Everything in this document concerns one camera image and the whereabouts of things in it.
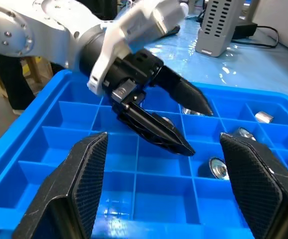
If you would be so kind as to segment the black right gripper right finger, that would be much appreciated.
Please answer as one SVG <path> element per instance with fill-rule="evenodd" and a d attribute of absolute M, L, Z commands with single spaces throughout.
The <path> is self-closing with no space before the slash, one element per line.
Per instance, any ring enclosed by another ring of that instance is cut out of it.
<path fill-rule="evenodd" d="M 222 133 L 236 202 L 256 239 L 288 239 L 288 169 L 267 145 Z"/>

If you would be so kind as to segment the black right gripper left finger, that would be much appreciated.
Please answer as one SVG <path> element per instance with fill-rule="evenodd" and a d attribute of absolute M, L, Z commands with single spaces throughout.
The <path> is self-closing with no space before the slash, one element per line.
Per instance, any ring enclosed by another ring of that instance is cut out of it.
<path fill-rule="evenodd" d="M 109 135 L 75 143 L 40 185 L 13 239 L 89 239 L 102 193 Z"/>

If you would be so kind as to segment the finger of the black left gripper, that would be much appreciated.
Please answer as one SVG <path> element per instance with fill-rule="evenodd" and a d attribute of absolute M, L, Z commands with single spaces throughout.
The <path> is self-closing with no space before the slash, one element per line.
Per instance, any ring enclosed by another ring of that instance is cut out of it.
<path fill-rule="evenodd" d="M 193 156 L 195 150 L 181 132 L 156 113 L 148 113 L 134 103 L 120 105 L 120 121 L 147 142 L 173 154 Z"/>
<path fill-rule="evenodd" d="M 213 115 L 213 110 L 203 93 L 167 66 L 161 68 L 155 78 L 155 84 L 168 92 L 170 97 L 184 108 L 206 116 Z"/>

